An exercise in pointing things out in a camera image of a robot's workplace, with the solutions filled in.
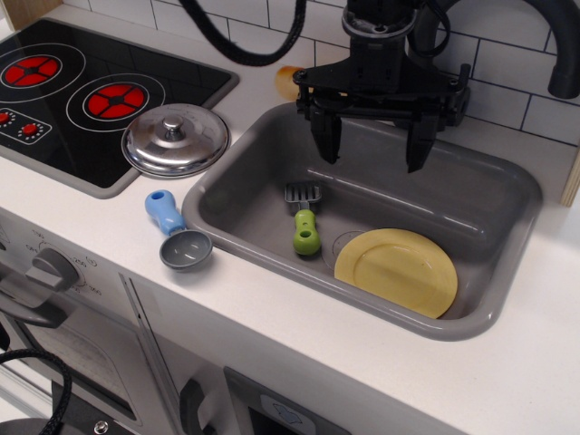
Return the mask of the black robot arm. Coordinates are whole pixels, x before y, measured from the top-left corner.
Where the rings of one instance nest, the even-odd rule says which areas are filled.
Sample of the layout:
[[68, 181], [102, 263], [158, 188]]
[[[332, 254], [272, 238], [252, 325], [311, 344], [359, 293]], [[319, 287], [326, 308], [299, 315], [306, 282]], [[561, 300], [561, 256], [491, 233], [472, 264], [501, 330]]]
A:
[[309, 121], [325, 161], [334, 164], [339, 157], [344, 118], [393, 121], [407, 128], [410, 172], [423, 167], [438, 132], [461, 123], [470, 96], [469, 65], [450, 77], [410, 57], [430, 59], [447, 46], [419, 48], [414, 28], [424, 9], [450, 28], [437, 1], [350, 1], [342, 17], [349, 57], [295, 73], [297, 109]]

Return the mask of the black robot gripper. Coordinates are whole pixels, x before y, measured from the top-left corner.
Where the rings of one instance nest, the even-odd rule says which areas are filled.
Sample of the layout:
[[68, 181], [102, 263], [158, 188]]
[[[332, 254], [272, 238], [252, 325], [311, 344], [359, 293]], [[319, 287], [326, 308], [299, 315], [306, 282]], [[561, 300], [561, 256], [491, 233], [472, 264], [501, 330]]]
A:
[[330, 164], [339, 159], [340, 117], [401, 121], [410, 124], [408, 172], [422, 169], [437, 132], [459, 125], [469, 102], [470, 66], [462, 64], [451, 77], [432, 65], [447, 48], [450, 30], [440, 41], [410, 27], [345, 31], [347, 59], [294, 74], [297, 109], [311, 123], [320, 157]]

